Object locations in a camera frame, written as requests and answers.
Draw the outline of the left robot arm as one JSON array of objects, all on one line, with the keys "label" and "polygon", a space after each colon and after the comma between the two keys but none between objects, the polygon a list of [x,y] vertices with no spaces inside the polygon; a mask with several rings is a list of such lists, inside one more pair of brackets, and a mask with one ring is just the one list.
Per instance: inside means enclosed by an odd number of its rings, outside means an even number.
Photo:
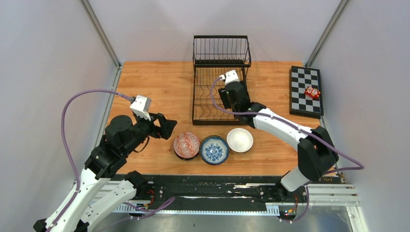
[{"label": "left robot arm", "polygon": [[148,119],[139,116],[135,119],[133,123],[129,116],[119,115],[111,120],[99,145],[86,160],[72,192],[51,216],[35,222],[36,232],[90,232],[123,202],[147,196],[147,180],[139,172],[132,171],[115,190],[91,203],[126,164],[130,153],[151,137],[169,139],[177,125],[176,120],[166,119],[161,113],[150,113]]}]

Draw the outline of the white orange bowl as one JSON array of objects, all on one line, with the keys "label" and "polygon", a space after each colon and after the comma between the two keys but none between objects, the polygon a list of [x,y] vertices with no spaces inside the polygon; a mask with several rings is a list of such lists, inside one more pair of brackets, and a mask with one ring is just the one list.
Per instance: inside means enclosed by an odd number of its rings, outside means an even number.
[{"label": "white orange bowl", "polygon": [[253,136],[243,128],[231,130],[226,137],[229,148],[236,153],[248,152],[253,146]]}]

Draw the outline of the small red toy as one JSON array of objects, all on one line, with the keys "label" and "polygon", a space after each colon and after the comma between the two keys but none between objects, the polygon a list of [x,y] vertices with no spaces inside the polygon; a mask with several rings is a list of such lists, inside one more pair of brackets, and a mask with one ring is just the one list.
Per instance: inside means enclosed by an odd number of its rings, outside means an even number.
[{"label": "small red toy", "polygon": [[321,92],[312,86],[308,86],[305,89],[305,95],[311,97],[313,100],[317,100],[320,98]]}]

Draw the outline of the black wire dish rack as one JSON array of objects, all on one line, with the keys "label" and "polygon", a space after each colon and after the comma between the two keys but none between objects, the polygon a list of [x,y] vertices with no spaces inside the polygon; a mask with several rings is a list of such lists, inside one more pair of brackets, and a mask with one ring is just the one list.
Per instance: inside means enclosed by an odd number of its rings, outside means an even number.
[{"label": "black wire dish rack", "polygon": [[219,110],[223,107],[218,93],[225,82],[220,76],[235,70],[239,81],[246,83],[251,67],[247,35],[194,35],[193,37],[193,103],[195,126],[234,126],[240,122]]}]

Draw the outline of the blue floral bowl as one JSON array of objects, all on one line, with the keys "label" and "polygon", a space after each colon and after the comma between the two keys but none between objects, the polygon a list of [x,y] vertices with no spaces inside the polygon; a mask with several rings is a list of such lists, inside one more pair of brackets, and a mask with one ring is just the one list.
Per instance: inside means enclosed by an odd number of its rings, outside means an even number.
[{"label": "blue floral bowl", "polygon": [[229,146],[225,139],[211,135],[201,141],[199,154],[204,162],[210,165],[220,165],[229,156]]}]

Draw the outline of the red patterned bowl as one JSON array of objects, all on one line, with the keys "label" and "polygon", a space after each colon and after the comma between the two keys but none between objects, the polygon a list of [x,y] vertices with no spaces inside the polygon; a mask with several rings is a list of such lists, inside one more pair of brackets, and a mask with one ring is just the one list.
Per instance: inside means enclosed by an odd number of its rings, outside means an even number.
[{"label": "red patterned bowl", "polygon": [[199,155],[200,140],[191,132],[179,134],[173,143],[175,155],[181,160],[192,160]]}]

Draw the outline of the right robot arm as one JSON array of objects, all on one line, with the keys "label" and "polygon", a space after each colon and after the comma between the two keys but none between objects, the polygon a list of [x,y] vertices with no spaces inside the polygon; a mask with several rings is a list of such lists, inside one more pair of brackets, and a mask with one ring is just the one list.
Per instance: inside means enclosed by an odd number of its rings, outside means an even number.
[{"label": "right robot arm", "polygon": [[301,126],[272,112],[265,105],[252,102],[241,81],[219,88],[222,110],[231,113],[242,124],[265,131],[289,144],[297,152],[298,164],[279,181],[276,195],[288,202],[295,190],[310,181],[317,181],[339,160],[327,130]]}]

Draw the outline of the black white checkerboard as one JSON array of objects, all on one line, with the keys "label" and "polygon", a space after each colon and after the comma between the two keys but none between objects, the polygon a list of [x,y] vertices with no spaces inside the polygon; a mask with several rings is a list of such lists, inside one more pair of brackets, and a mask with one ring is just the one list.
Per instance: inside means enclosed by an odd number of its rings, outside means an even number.
[{"label": "black white checkerboard", "polygon": [[291,66],[290,114],[315,119],[324,115],[319,69]]}]

